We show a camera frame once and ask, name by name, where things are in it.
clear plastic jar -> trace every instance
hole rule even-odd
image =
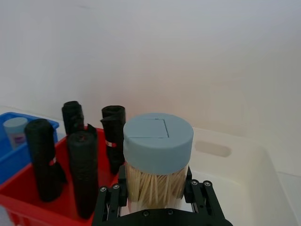
[[[144,209],[178,209],[183,197],[187,167],[169,174],[143,173],[126,162],[130,212]]]
[[[170,114],[136,116],[124,126],[130,212],[179,208],[190,160],[193,129]]]

blue bin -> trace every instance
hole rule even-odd
[[[21,170],[24,166],[31,162],[30,154],[28,151],[27,143],[20,145],[15,150],[12,149],[9,138],[3,127],[3,123],[6,120],[24,117],[28,121],[38,119],[39,117],[20,114],[15,112],[7,112],[0,115],[0,185]],[[57,142],[56,129],[59,127],[59,123],[56,121],[48,120],[54,129],[53,139]]]

red plastic container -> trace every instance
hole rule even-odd
[[[117,182],[117,177],[110,173],[103,130],[97,129],[97,132],[99,185],[111,186]],[[52,202],[42,202],[39,199],[31,164],[1,185],[0,204],[6,208],[15,225],[91,226],[93,216],[89,220],[84,220],[76,212],[66,139],[58,142],[55,148],[56,159],[64,169],[68,180],[59,198]]]

